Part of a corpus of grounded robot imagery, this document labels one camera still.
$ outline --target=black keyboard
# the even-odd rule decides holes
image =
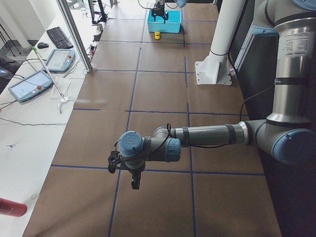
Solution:
[[[46,32],[57,48],[74,47],[60,27],[48,29]]]

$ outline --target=red cylinder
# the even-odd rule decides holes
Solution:
[[[0,198],[0,214],[7,216],[23,216],[28,207],[25,204]]]

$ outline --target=blue tray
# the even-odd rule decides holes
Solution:
[[[169,19],[163,23],[163,18],[160,16],[156,17],[156,21],[152,17],[152,11],[148,14],[148,31],[149,32],[164,32],[164,33],[179,33],[181,26],[181,11],[168,11]]]

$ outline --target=black mouse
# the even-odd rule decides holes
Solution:
[[[38,48],[47,48],[47,47],[49,47],[48,43],[45,43],[45,42],[39,42],[38,43]]]

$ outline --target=yellow object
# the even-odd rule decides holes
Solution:
[[[159,31],[155,32],[155,39],[156,40],[160,39],[160,32]]]

